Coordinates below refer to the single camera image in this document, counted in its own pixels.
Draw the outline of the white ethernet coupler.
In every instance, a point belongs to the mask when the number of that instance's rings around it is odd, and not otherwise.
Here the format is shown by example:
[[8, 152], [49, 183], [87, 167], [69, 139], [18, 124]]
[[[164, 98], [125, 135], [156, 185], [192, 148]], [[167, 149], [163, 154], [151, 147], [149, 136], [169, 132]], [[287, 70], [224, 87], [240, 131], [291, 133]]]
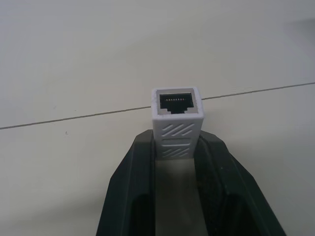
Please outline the white ethernet coupler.
[[204, 120], [198, 89], [155, 88], [151, 110], [157, 159], [193, 158]]

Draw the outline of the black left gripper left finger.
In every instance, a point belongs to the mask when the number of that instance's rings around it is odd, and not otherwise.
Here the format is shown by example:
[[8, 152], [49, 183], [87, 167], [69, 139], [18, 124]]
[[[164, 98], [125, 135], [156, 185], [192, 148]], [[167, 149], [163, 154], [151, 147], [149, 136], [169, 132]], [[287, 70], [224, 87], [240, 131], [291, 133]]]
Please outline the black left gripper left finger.
[[112, 174], [95, 236], [156, 236], [156, 148], [138, 134]]

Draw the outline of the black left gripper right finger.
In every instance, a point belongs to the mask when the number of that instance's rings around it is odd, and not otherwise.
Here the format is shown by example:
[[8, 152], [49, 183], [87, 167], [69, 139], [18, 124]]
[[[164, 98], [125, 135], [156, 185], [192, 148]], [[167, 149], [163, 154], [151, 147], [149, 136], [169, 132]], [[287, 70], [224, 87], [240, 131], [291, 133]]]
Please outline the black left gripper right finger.
[[200, 133], [194, 166], [208, 236], [264, 236], [255, 201], [220, 138]]

